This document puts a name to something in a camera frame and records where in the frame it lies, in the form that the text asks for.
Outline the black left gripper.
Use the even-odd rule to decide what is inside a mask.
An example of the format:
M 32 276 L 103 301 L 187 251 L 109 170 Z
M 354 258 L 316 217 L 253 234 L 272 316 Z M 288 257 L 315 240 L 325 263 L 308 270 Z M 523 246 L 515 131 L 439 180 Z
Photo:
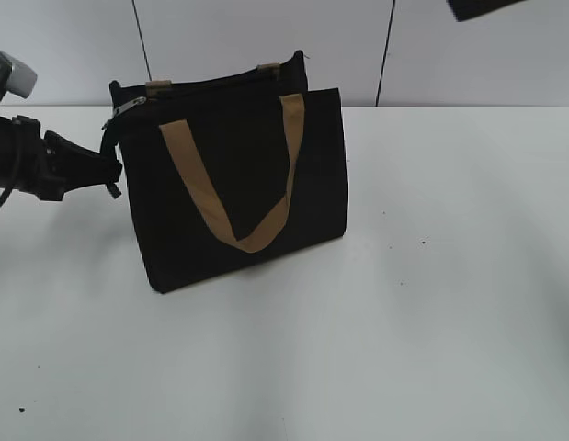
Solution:
M 103 126 L 97 153 L 51 130 L 41 135 L 36 119 L 0 117 L 0 188 L 28 193 L 42 201 L 61 201 L 69 191 L 102 185 L 118 198 L 122 170 L 118 144 L 113 119 Z

